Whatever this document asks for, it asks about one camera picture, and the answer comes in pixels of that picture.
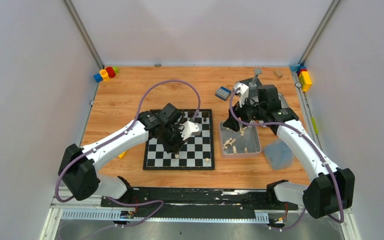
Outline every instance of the black and white checkered board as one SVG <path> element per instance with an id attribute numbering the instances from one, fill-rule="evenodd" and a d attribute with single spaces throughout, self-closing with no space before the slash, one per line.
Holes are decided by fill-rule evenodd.
<path id="1" fill-rule="evenodd" d="M 180 111 L 184 112 L 185 119 L 190 120 L 196 109 L 180 109 Z M 200 109 L 195 120 L 202 131 L 200 135 L 191 136 L 181 146 L 179 158 L 175 158 L 174 153 L 165 152 L 161 140 L 153 138 L 147 141 L 143 170 L 214 170 L 213 113 L 211 109 Z"/>

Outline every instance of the cable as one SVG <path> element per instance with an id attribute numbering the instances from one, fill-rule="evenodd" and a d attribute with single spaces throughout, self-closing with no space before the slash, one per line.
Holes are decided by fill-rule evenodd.
<path id="1" fill-rule="evenodd" d="M 115 200 L 114 198 L 112 197 L 106 197 L 108 198 L 109 200 L 113 201 L 114 203 L 118 204 L 118 205 L 121 205 L 121 206 L 125 206 L 125 207 L 140 207 L 140 206 L 146 206 L 146 205 L 150 205 L 150 204 L 156 204 L 156 203 L 160 203 L 160 205 L 153 211 L 151 212 L 148 216 L 144 217 L 143 219 L 135 222 L 135 223 L 131 223 L 131 224 L 119 224 L 118 226 L 119 227 L 122 227 L 122 228 L 125 228 L 125 227 L 133 227 L 133 226 L 136 226 L 136 225 L 139 225 L 143 222 L 145 222 L 146 220 L 148 220 L 150 217 L 152 217 L 156 212 L 158 212 L 158 210 L 160 210 L 163 205 L 164 205 L 164 201 L 163 200 L 153 200 L 153 201 L 147 201 L 147 202 L 143 202 L 143 203 L 138 203 L 138 204 L 127 204 L 127 203 L 122 203 L 122 202 L 119 202 L 117 200 Z"/>
<path id="2" fill-rule="evenodd" d="M 196 97 L 198 98 L 198 107 L 196 108 L 196 111 L 195 113 L 193 114 L 193 117 L 191 118 L 192 120 L 195 119 L 197 116 L 198 116 L 198 112 L 200 111 L 200 107 L 201 107 L 201 98 L 200 98 L 200 94 L 198 93 L 198 91 L 196 90 L 196 88 L 194 88 L 194 86 L 192 86 L 190 83 L 186 82 L 186 81 L 183 81 L 183 80 L 179 80 L 179 79 L 171 79 L 171 80 L 165 80 L 165 81 L 162 81 L 162 82 L 159 82 L 155 85 L 153 85 L 152 87 L 150 87 L 146 92 L 145 94 L 142 96 L 142 98 L 140 99 L 140 102 L 139 102 L 139 106 L 137 107 L 137 111 L 136 111 L 136 115 L 134 117 L 134 120 L 133 122 L 131 123 L 130 126 L 128 126 L 128 128 L 123 131 L 122 133 L 116 135 L 115 137 L 99 144 L 98 146 L 96 146 L 95 148 L 98 150 L 102 147 L 104 147 L 105 145 L 115 141 L 116 139 L 120 138 L 121 136 L 123 136 L 125 133 L 127 133 L 128 131 L 130 131 L 133 126 L 135 125 L 136 121 L 138 120 L 138 117 L 139 117 L 139 113 L 141 111 L 141 107 L 142 107 L 142 103 L 144 102 L 145 100 L 145 97 L 149 94 L 149 92 L 160 86 L 160 85 L 163 85 L 163 84 L 166 84 L 166 83 L 181 83 L 181 84 L 185 84 L 187 85 L 188 87 L 190 87 L 196 94 Z M 60 197 L 60 193 L 59 193 L 59 188 L 60 188 L 60 184 L 61 184 L 61 181 L 63 179 L 63 176 L 67 173 L 68 169 L 73 166 L 77 161 L 79 161 L 81 158 L 83 158 L 84 156 L 90 154 L 93 152 L 93 149 L 89 150 L 89 151 L 86 151 L 84 152 L 83 154 L 79 155 L 78 157 L 76 157 L 73 161 L 71 161 L 62 171 L 61 171 L 61 174 L 58 176 L 58 180 L 56 181 L 56 185 L 55 185 L 55 198 L 61 202 L 61 203 L 66 203 L 68 201 L 70 201 L 71 199 L 74 198 L 74 196 L 70 196 L 69 198 L 66 198 L 66 199 L 62 199 Z M 136 203 L 136 204 L 127 204 L 127 203 L 122 203 L 122 202 L 119 202 L 117 200 L 115 200 L 114 198 L 112 197 L 107 197 L 109 200 L 113 201 L 114 203 L 118 204 L 118 205 L 122 205 L 122 206 L 126 206 L 126 207 L 139 207 L 139 206 L 146 206 L 146 205 L 149 205 L 149 204 L 155 204 L 155 203 L 160 203 L 160 205 L 153 211 L 151 212 L 151 214 L 149 214 L 148 216 L 144 217 L 143 219 L 135 222 L 135 223 L 131 223 L 131 224 L 123 224 L 123 225 L 120 225 L 120 224 L 117 224 L 116 226 L 121 226 L 122 228 L 124 227 L 133 227 L 133 226 L 136 226 L 136 225 L 139 225 L 143 222 L 145 222 L 146 220 L 148 220 L 150 217 L 152 217 L 156 212 L 158 212 L 158 210 L 160 210 L 163 205 L 164 205 L 164 201 L 162 200 L 153 200 L 153 201 L 148 201 L 148 202 L 143 202 L 143 203 Z M 87 235 L 86 237 L 83 237 L 81 240 L 85 240 L 85 239 L 88 239 L 94 235 L 96 235 L 97 233 L 101 232 L 101 231 L 104 231 L 104 230 L 107 230 L 107 229 L 110 229 L 110 228 L 113 228 L 114 225 L 109 225 L 109 226 L 106 226 L 106 227 L 103 227 L 89 235 Z"/>
<path id="3" fill-rule="evenodd" d="M 306 135 L 302 134 L 301 135 L 301 132 L 296 129 L 295 127 L 291 126 L 291 125 L 288 125 L 288 124 L 285 124 L 283 122 L 263 122 L 263 123 L 250 123 L 250 122 L 244 122 L 242 120 L 240 120 L 234 113 L 233 111 L 233 97 L 234 95 L 236 95 L 236 93 L 240 90 L 241 88 L 238 87 L 236 89 L 233 89 L 232 91 L 232 95 L 230 96 L 230 101 L 229 101 L 229 110 L 230 110 L 230 113 L 231 115 L 233 116 L 233 118 L 238 121 L 239 123 L 245 125 L 245 126 L 273 126 L 273 125 L 279 125 L 279 126 L 284 126 L 284 127 L 287 127 L 291 130 L 293 130 L 294 132 L 296 132 L 298 135 L 300 135 L 304 140 L 307 141 L 307 143 L 311 146 L 311 148 L 314 150 L 315 154 L 317 154 L 317 156 L 320 158 L 320 161 L 322 163 L 325 163 L 326 160 L 325 158 L 323 157 L 322 153 L 318 150 L 318 148 L 316 147 L 316 145 L 311 141 L 310 138 L 308 138 Z M 339 205 L 339 219 L 336 219 L 335 217 L 333 217 L 332 215 L 329 215 L 329 218 L 331 218 L 332 220 L 334 220 L 335 222 L 339 223 L 339 224 L 342 224 L 344 222 L 344 206 L 342 206 L 342 201 L 341 201 L 341 194 L 339 192 L 339 187 L 338 187 L 338 182 L 337 182 L 337 179 L 335 178 L 335 175 L 334 175 L 334 172 L 332 171 L 331 167 L 329 166 L 329 164 L 325 164 L 324 165 L 327 169 L 327 171 L 329 172 L 329 175 L 330 177 L 332 178 L 332 181 L 333 181 L 333 186 L 335 188 L 335 193 L 336 193 L 336 199 L 338 201 L 338 205 Z"/>
<path id="4" fill-rule="evenodd" d="M 133 122 L 131 123 L 130 126 L 128 126 L 128 128 L 127 128 L 125 131 L 123 131 L 123 132 L 121 132 L 120 134 L 114 136 L 113 138 L 111 138 L 111 139 L 109 139 L 109 140 L 107 140 L 107 141 L 105 141 L 105 142 L 99 144 L 98 146 L 95 147 L 95 149 L 98 150 L 98 149 L 104 147 L 105 145 L 107 145 L 107 144 L 109 144 L 109 143 L 115 141 L 116 139 L 120 138 L 120 137 L 123 136 L 125 133 L 127 133 L 128 131 L 130 131 L 130 130 L 133 128 L 133 126 L 135 125 L 136 121 L 138 120 L 139 113 L 140 113 L 140 111 L 141 111 L 141 106 L 142 106 L 142 103 L 143 103 L 144 100 L 145 100 L 145 97 L 148 95 L 148 93 L 149 93 L 152 89 L 154 89 L 154 88 L 156 88 L 156 87 L 158 87 L 158 86 L 160 86 L 160 85 L 166 84 L 166 83 L 182 83 L 182 84 L 188 85 L 188 86 L 195 92 L 196 97 L 198 98 L 198 107 L 196 108 L 196 111 L 195 111 L 195 114 L 194 114 L 193 117 L 192 117 L 192 120 L 193 120 L 194 118 L 196 118 L 196 116 L 198 115 L 198 112 L 200 111 L 200 107 L 201 107 L 201 98 L 200 98 L 200 95 L 199 95 L 198 91 L 194 88 L 194 86 L 192 86 L 191 84 L 189 84 L 189 83 L 186 82 L 186 81 L 182 81 L 182 80 L 179 80 L 179 79 L 165 80 L 165 81 L 162 81 L 162 82 L 159 82 L 159 83 L 153 85 L 152 87 L 150 87 L 150 88 L 145 92 L 145 94 L 144 94 L 144 95 L 142 96 L 142 98 L 140 99 L 139 106 L 137 107 L 136 115 L 134 116 L 134 120 L 133 120 Z M 71 168 L 71 166 L 73 166 L 75 163 L 77 163 L 77 161 L 79 161 L 79 160 L 80 160 L 81 158 L 83 158 L 84 156 L 91 154 L 93 151 L 94 151 L 94 150 L 91 149 L 91 150 L 89 150 L 89 151 L 86 151 L 86 152 L 82 153 L 81 155 L 79 155 L 78 157 L 76 157 L 73 161 L 71 161 L 71 162 L 70 162 L 70 163 L 69 163 L 69 164 L 62 170 L 61 174 L 58 176 L 58 180 L 56 181 L 56 185 L 55 185 L 55 198 L 56 198 L 59 202 L 61 202 L 61 203 L 66 203 L 66 202 L 68 202 L 68 201 L 70 201 L 71 199 L 74 198 L 74 196 L 71 196 L 71 197 L 66 198 L 66 199 L 62 199 L 62 198 L 60 197 L 59 189 L 60 189 L 60 184 L 61 184 L 61 181 L 62 181 L 62 179 L 63 179 L 63 176 L 66 174 L 66 172 L 68 171 L 68 169 Z"/>

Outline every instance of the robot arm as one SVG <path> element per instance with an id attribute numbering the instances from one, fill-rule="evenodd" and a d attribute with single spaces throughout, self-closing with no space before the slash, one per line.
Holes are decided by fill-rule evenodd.
<path id="1" fill-rule="evenodd" d="M 97 142 L 82 148 L 75 144 L 67 147 L 58 174 L 61 174 L 62 170 L 77 156 L 90 152 L 70 167 L 62 177 L 62 181 L 78 201 L 91 195 L 119 199 L 127 191 L 129 183 L 122 177 L 109 177 L 97 172 L 119 154 L 152 138 L 161 139 L 167 153 L 179 153 L 181 146 L 188 138 L 200 132 L 196 123 L 178 122 L 183 117 L 182 113 L 170 103 L 155 114 L 151 111 L 141 112 L 128 132 L 125 131 L 133 120 Z"/>
<path id="2" fill-rule="evenodd" d="M 237 87 L 240 87 L 238 94 L 240 99 L 233 107 L 233 112 L 243 122 L 284 123 L 301 132 L 301 134 L 297 134 L 283 125 L 269 125 L 272 132 L 286 143 L 301 162 L 311 182 L 309 186 L 293 184 L 287 180 L 271 183 L 267 185 L 267 193 L 271 198 L 269 201 L 289 202 L 304 206 L 308 213 L 316 219 L 339 211 L 333 180 L 325 167 L 325 164 L 328 164 L 338 183 L 343 208 L 351 207 L 355 181 L 353 172 L 348 168 L 340 169 L 337 164 L 316 147 L 326 163 L 320 161 L 315 150 L 302 137 L 302 135 L 305 135 L 313 142 L 305 131 L 303 124 L 299 121 L 298 116 L 291 108 L 282 108 L 277 88 L 274 85 L 259 87 L 257 89 L 258 102 L 252 103 L 248 98 L 248 86 L 237 83 L 235 88 Z M 234 131 L 238 131 L 240 128 L 239 122 L 232 116 L 230 111 L 229 118 L 224 122 L 223 126 Z"/>

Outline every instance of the small wooden block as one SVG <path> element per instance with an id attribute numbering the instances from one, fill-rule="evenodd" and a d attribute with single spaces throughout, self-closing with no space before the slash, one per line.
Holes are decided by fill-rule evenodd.
<path id="1" fill-rule="evenodd" d="M 123 152 L 122 154 L 118 155 L 118 157 L 119 157 L 120 159 L 122 159 L 122 158 L 125 156 L 126 153 L 127 153 L 127 151 L 125 151 L 125 152 Z"/>
<path id="2" fill-rule="evenodd" d="M 280 79 L 281 77 L 283 77 L 283 73 L 280 70 L 274 70 L 273 73 L 277 79 Z"/>

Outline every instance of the lego brick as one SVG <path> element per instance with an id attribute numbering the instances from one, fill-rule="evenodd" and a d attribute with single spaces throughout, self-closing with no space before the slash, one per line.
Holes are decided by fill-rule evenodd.
<path id="1" fill-rule="evenodd" d="M 302 91 L 307 92 L 312 85 L 309 72 L 308 71 L 302 71 L 301 74 L 299 75 L 298 79 L 302 85 Z"/>
<path id="2" fill-rule="evenodd" d="M 115 74 L 119 74 L 120 73 L 120 70 L 119 70 L 118 67 L 113 66 L 112 69 L 114 69 Z"/>
<path id="3" fill-rule="evenodd" d="M 110 79 L 114 78 L 116 76 L 116 72 L 114 71 L 114 69 L 112 67 L 107 67 L 105 68 L 106 72 L 108 73 L 108 76 Z"/>
<path id="4" fill-rule="evenodd" d="M 274 70 L 273 74 L 276 76 L 277 79 L 280 79 L 284 75 L 281 70 Z"/>
<path id="5" fill-rule="evenodd" d="M 103 79 L 104 81 L 108 81 L 108 80 L 110 80 L 110 76 L 108 75 L 107 70 L 102 69 L 102 70 L 99 71 L 99 74 L 100 74 L 100 76 L 102 77 L 102 79 Z"/>
<path id="6" fill-rule="evenodd" d="M 300 69 L 298 69 L 298 71 L 296 72 L 298 77 L 300 76 L 301 72 L 307 72 L 307 68 L 300 68 Z"/>
<path id="7" fill-rule="evenodd" d="M 96 81 L 97 83 L 102 82 L 102 80 L 104 80 L 104 79 L 102 78 L 102 76 L 101 76 L 99 73 L 93 75 L 93 78 L 95 79 L 95 81 Z"/>
<path id="8" fill-rule="evenodd" d="M 223 101 L 226 101 L 228 97 L 231 95 L 231 93 L 232 91 L 222 86 L 215 91 L 215 96 Z"/>
<path id="9" fill-rule="evenodd" d="M 255 68 L 255 69 L 254 69 L 254 73 L 255 73 L 255 75 L 259 75 L 259 74 L 262 73 L 262 71 L 261 71 L 260 68 Z"/>
<path id="10" fill-rule="evenodd" d="M 231 94 L 231 93 L 232 93 L 232 91 L 231 91 L 231 90 L 229 90 L 229 89 L 225 88 L 224 86 L 221 86 L 220 88 L 221 88 L 221 89 L 223 89 L 224 91 L 228 92 L 229 94 Z"/>
<path id="11" fill-rule="evenodd" d="M 300 69 L 300 67 L 301 67 L 301 65 L 296 64 L 296 65 L 289 66 L 289 69 L 291 72 L 295 73 L 296 71 L 298 71 L 298 69 Z"/>

